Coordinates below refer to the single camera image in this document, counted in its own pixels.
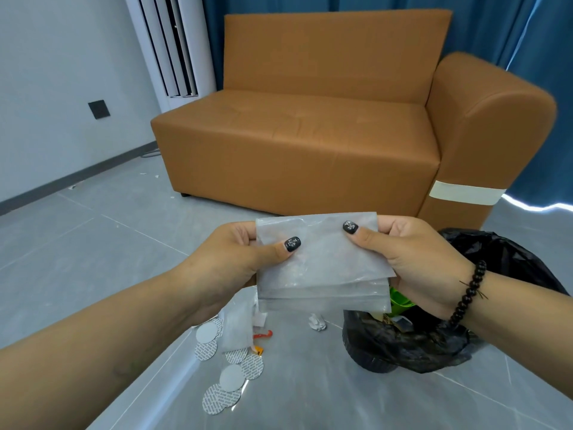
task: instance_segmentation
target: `tape strip on sofa armrest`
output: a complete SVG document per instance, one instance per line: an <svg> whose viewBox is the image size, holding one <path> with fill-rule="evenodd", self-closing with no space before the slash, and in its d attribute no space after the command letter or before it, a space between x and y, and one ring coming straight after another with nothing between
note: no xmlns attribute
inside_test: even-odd
<svg viewBox="0 0 573 430"><path fill-rule="evenodd" d="M502 188L462 186L435 181L430 190L430 197L476 205L495 205L504 193L505 190Z"/></svg>

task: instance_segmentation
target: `white wall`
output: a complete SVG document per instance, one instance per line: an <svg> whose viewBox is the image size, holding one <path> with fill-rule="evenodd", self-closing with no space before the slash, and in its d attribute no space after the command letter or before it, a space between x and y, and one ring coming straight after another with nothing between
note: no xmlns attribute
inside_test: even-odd
<svg viewBox="0 0 573 430"><path fill-rule="evenodd" d="M125 0L0 0L0 201L152 142L157 114Z"/></svg>

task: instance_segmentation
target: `hand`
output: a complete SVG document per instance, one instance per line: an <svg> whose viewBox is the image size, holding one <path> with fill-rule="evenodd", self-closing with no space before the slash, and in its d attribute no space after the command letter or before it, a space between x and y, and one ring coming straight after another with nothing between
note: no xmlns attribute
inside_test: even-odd
<svg viewBox="0 0 573 430"><path fill-rule="evenodd" d="M189 309L194 325L217 315L237 291L255 284L257 270L283 262L301 244L292 237L257 246L256 237L254 222L221 225L169 272L183 298L195 303Z"/></svg>
<svg viewBox="0 0 573 430"><path fill-rule="evenodd" d="M343 229L356 245L388 259L398 275L390 281L396 290L426 312L450 318L474 265L430 225L414 217L378 216L379 232L348 223Z"/></svg>

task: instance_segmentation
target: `white standing air conditioner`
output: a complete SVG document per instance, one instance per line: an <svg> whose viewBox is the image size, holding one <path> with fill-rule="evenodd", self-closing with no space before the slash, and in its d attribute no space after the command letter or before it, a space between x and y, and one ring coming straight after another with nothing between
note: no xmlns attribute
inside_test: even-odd
<svg viewBox="0 0 573 430"><path fill-rule="evenodd" d="M161 112L215 92L201 0L125 0Z"/></svg>

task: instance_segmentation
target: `sofa backrest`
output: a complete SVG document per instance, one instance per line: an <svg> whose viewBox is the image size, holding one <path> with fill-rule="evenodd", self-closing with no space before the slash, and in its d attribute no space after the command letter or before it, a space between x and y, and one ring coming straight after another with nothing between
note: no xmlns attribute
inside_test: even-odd
<svg viewBox="0 0 573 430"><path fill-rule="evenodd" d="M224 89L424 105L449 10L225 16Z"/></svg>

